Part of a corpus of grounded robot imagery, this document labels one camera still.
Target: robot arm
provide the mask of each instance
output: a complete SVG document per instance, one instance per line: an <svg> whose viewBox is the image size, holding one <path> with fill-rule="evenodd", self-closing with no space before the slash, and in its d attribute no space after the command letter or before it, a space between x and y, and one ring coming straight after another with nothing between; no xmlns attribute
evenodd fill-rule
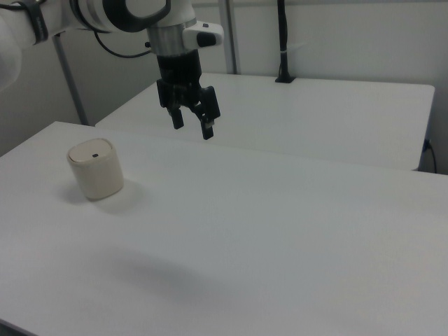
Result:
<svg viewBox="0 0 448 336"><path fill-rule="evenodd" d="M147 30L162 78L157 81L160 104L183 126L181 106L199 118L204 139L213 136L220 116L212 87L202 88L197 49L217 46L223 28L199 22L190 0L20 0L21 10L0 9L0 90L17 79L22 50L48 36L70 29L94 32Z"/></svg>

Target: table surface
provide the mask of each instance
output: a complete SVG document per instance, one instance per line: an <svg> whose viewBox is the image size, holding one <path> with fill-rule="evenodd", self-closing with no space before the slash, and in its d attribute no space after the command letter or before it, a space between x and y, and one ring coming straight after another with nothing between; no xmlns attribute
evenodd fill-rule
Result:
<svg viewBox="0 0 448 336"><path fill-rule="evenodd" d="M210 144L394 169L418 168L434 87L396 83L296 79L205 73L221 117ZM196 116L183 109L174 130L159 105L156 84L98 127L203 141Z"/></svg>
<svg viewBox="0 0 448 336"><path fill-rule="evenodd" d="M89 202L67 151L115 144ZM448 178L55 123L0 158L0 319L40 336L444 335Z"/></svg>

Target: metal pole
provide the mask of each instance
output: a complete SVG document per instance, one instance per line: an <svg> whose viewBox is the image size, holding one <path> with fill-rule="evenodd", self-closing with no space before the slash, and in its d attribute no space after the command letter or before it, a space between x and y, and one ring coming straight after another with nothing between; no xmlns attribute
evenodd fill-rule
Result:
<svg viewBox="0 0 448 336"><path fill-rule="evenodd" d="M69 86L71 98L75 104L76 112L78 113L79 120L82 125L90 126L88 118L85 114L84 106L79 96L78 88L76 87L73 74L71 73L69 63L67 61L67 56L65 55L64 49L61 43L60 34L53 36L53 44L55 45L57 57L59 58L59 63L61 64L62 71L64 72L65 80Z"/></svg>

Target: white wall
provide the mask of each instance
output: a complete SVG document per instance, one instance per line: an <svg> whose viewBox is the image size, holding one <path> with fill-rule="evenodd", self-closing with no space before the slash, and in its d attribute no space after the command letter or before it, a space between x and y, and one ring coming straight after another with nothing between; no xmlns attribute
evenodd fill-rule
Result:
<svg viewBox="0 0 448 336"><path fill-rule="evenodd" d="M220 22L217 0L193 1L198 20ZM145 50L145 31L138 34L102 34L112 50L131 55ZM160 78L154 55L138 59L120 59L98 45L92 32L70 31L62 35L62 44L91 125L112 113L125 102ZM223 47L201 50L203 72L227 73Z"/></svg>
<svg viewBox="0 0 448 336"><path fill-rule="evenodd" d="M275 76L277 7L275 1L253 5L259 2L266 3L235 3L240 69ZM289 43L305 43L289 56L292 74L435 86L428 135L440 172L448 174L448 3L319 4L286 11ZM423 168L431 171L431 161L424 161Z"/></svg>
<svg viewBox="0 0 448 336"><path fill-rule="evenodd" d="M79 123L49 40L24 51L18 80L0 92L0 156L55 121Z"/></svg>

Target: beige cylinder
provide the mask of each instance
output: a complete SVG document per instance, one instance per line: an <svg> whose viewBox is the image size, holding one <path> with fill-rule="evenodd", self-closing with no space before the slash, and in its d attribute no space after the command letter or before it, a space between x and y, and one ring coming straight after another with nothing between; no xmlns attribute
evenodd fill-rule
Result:
<svg viewBox="0 0 448 336"><path fill-rule="evenodd" d="M106 139L92 139L67 153L71 170L84 196L99 200L118 192L124 184L117 150Z"/></svg>

